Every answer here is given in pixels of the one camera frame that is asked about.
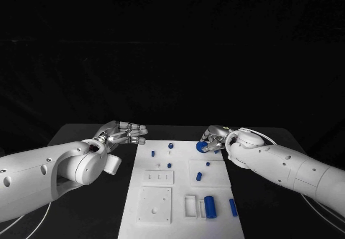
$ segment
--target cable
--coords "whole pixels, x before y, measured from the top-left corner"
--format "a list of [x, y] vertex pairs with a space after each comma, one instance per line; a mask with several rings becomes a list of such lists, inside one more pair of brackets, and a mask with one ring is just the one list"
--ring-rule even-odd
[[38, 230], [38, 228], [40, 228], [40, 226], [41, 226], [41, 224], [43, 224], [43, 222], [44, 222], [44, 220], [45, 220], [45, 217], [47, 217], [47, 214], [48, 214], [48, 211], [50, 211], [50, 208], [51, 208], [51, 204], [53, 204], [53, 203], [50, 203], [50, 206], [48, 206], [48, 209], [47, 209], [47, 212], [45, 212], [45, 216], [44, 216], [44, 218], [43, 218], [43, 221], [41, 221], [38, 227], [35, 228], [34, 232], [32, 232], [31, 235], [28, 236], [28, 238], [30, 238], [30, 237], [32, 236], [32, 234], [37, 232], [37, 230]]
[[[47, 209], [47, 212], [45, 212], [45, 216], [44, 216], [44, 218], [43, 218], [43, 220], [41, 220], [41, 223], [40, 223], [40, 225], [38, 225], [38, 227], [35, 228], [35, 230], [34, 230], [34, 232], [31, 233], [31, 235], [28, 236], [28, 238], [32, 236], [32, 234], [37, 232], [37, 230], [38, 230], [38, 228], [40, 228], [40, 226], [41, 226], [41, 224], [43, 224], [43, 222], [44, 222], [44, 220], [45, 220], [45, 217], [47, 217], [47, 214], [48, 214], [48, 211], [50, 211], [50, 208], [51, 208], [51, 204], [53, 203], [50, 203], [50, 206], [48, 206], [48, 209]], [[11, 229], [11, 227], [19, 222], [19, 220], [24, 218], [24, 216], [8, 226], [8, 228], [0, 232], [0, 235]]]
[[5, 230], [2, 230], [0, 235], [11, 229], [11, 227], [18, 223], [18, 221], [24, 218], [24, 216], [8, 226]]
[[[258, 131], [255, 131], [255, 130], [252, 130], [252, 129], [249, 129], [249, 128], [246, 128], [248, 130], [250, 130], [252, 132], [255, 132], [256, 134], [259, 134], [261, 136], [263, 136], [268, 140], [271, 140], [272, 141], [272, 143], [275, 144], [275, 145], [278, 145], [276, 144], [276, 142], [274, 141], [274, 139], [272, 138], [269, 138], [265, 134], [262, 134], [261, 132], [258, 132]], [[307, 200], [307, 202], [308, 202], [308, 204], [310, 204], [310, 206], [312, 207], [312, 209], [317, 211], [317, 213], [321, 215], [321, 217], [328, 221], [328, 223], [345, 234], [345, 231], [324, 217], [324, 215], [320, 213], [320, 211], [317, 210], [317, 208], [314, 207], [314, 205], [311, 204], [311, 202], [308, 201], [308, 199], [307, 199], [307, 197], [305, 197], [305, 195], [304, 194], [301, 194], [302, 195], [302, 197], [304, 197], [304, 199]], [[315, 200], [315, 202], [323, 206], [323, 208], [345, 223], [345, 221], [325, 208], [325, 206]]]

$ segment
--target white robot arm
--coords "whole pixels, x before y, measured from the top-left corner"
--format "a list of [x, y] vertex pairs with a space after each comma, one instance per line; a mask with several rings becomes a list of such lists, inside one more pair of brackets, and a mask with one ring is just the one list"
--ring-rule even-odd
[[211, 125], [197, 149], [204, 153], [222, 148], [237, 166], [310, 196], [345, 217], [345, 171], [284, 146], [266, 145], [249, 129], [233, 131]]
[[93, 139], [0, 158], [0, 222], [28, 214], [67, 192], [90, 185], [103, 171], [116, 174], [119, 143], [145, 144], [146, 126], [109, 122]]

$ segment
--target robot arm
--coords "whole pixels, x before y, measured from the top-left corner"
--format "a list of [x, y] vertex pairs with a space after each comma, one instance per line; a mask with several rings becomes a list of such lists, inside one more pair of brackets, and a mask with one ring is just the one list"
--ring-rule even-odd
[[109, 154], [119, 143], [145, 144], [144, 125], [112, 121], [93, 139], [0, 158], [0, 222], [28, 214], [67, 192], [90, 185], [122, 160]]
[[237, 166], [314, 198], [345, 217], [345, 171], [284, 146], [265, 145], [263, 138], [243, 128], [229, 130], [224, 147]]

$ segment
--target black background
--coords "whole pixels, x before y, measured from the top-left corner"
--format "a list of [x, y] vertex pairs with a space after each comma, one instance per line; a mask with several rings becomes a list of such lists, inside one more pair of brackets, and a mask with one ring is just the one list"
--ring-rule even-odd
[[345, 2], [11, 1], [0, 146], [67, 123], [284, 127], [343, 167]]

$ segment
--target table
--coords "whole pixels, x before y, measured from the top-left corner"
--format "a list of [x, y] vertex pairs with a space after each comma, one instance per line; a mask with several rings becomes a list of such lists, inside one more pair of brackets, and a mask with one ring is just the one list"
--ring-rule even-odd
[[[50, 146], [92, 138], [100, 126], [102, 124], [67, 124]], [[249, 128], [266, 134], [279, 145], [304, 152], [286, 129]], [[207, 126], [148, 125], [148, 129], [146, 139], [198, 141]], [[92, 185], [73, 190], [53, 202], [47, 219], [31, 239], [118, 238], [136, 151], [138, 145], [133, 144], [118, 147], [113, 154], [123, 159], [118, 174], [103, 172]], [[227, 159], [226, 150], [223, 155], [248, 239], [344, 238], [341, 232], [312, 210], [299, 193], [272, 183], [252, 170], [237, 167]], [[30, 213], [6, 232], [6, 238], [27, 238], [41, 222], [45, 211], [47, 206]]]

